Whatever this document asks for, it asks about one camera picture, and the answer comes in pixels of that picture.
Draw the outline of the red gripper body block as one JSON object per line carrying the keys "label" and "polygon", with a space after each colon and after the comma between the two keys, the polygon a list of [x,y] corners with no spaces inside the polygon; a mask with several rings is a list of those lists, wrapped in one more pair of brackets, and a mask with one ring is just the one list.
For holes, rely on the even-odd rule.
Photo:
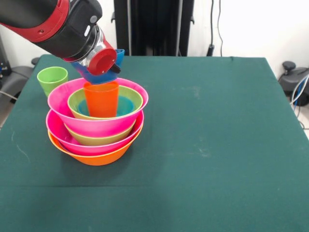
{"label": "red gripper body block", "polygon": [[98,51],[88,64],[88,71],[92,75],[101,75],[106,73],[115,63],[117,53],[113,48],[105,48]]}

